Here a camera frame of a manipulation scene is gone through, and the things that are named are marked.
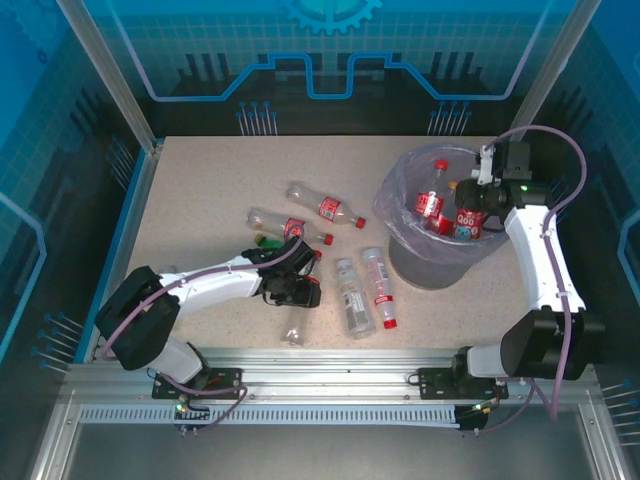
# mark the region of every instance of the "trash bin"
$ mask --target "trash bin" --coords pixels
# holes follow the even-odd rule
[[[475,157],[473,150],[453,144],[410,150],[398,159],[376,195],[374,213],[391,234],[391,264],[402,279],[416,287],[440,289],[453,285],[507,240],[504,232],[486,231],[469,242],[444,237],[426,230],[424,221],[413,213],[416,195],[434,174],[436,160],[449,162],[447,180],[460,181],[469,178]],[[499,227],[497,219],[490,222],[487,226]]]

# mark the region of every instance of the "enclosure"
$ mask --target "enclosure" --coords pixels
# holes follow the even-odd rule
[[[0,0],[2,477],[636,478],[639,22],[640,5],[615,0]],[[557,422],[535,397],[504,430],[463,437],[437,420],[460,402],[421,400],[407,378],[525,313],[512,242],[443,290],[389,266],[398,328],[363,340],[343,331],[334,264],[387,255],[373,198],[404,152],[477,151],[528,124],[586,154],[558,232],[606,335]],[[566,198],[570,146],[523,138],[534,179]],[[291,181],[347,200],[366,227],[313,219],[285,198]],[[190,271],[255,246],[253,206],[335,235],[322,303],[303,348],[282,344],[282,308],[259,298],[181,319],[176,337],[248,388],[226,423],[182,438],[148,372],[101,359],[95,319],[136,267]],[[528,391],[510,386],[490,424]]]

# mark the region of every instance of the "clear plastic bag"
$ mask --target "clear plastic bag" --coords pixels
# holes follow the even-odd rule
[[[491,255],[507,240],[504,232],[483,232],[478,240],[469,242],[444,237],[426,230],[424,220],[413,213],[416,195],[434,174],[436,160],[447,160],[449,168],[446,178],[449,181],[460,181],[470,177],[471,170],[476,165],[475,158],[476,152],[473,150],[453,144],[415,148],[400,156],[382,183],[374,200],[373,210],[376,217],[389,229],[392,236],[391,246],[395,241],[399,247],[407,251],[408,255],[401,260],[402,265],[398,265],[398,255],[396,261],[393,256],[391,260],[401,276],[405,279],[411,277],[411,283],[425,288],[443,288],[451,285],[462,277],[471,265]],[[487,226],[499,227],[497,219],[490,219]],[[435,286],[432,285],[432,281],[426,282],[428,285],[422,285],[421,281],[416,282],[413,274],[406,275],[409,270],[416,270],[420,275],[445,275],[444,269],[440,269],[440,272],[424,272],[426,266],[434,265],[449,268],[446,274],[450,274],[452,270],[462,273],[453,282],[436,281]]]

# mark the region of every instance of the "work surface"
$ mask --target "work surface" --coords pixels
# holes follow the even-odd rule
[[[425,291],[402,281],[391,268],[398,328],[363,340],[345,333],[335,260],[351,257],[363,280],[360,252],[384,247],[389,235],[373,216],[373,198],[405,151],[429,143],[477,148],[481,138],[455,137],[169,137],[166,139],[140,225],[129,270],[188,271],[224,262],[252,248],[245,221],[252,206],[312,221],[335,236],[323,253],[322,301],[309,317],[313,348],[452,348],[498,340],[525,313],[526,302],[510,242],[472,267],[454,286]],[[344,199],[367,218],[364,230],[337,226],[289,202],[290,181]],[[287,307],[260,297],[218,304],[185,318],[174,335],[198,347],[282,348]]]

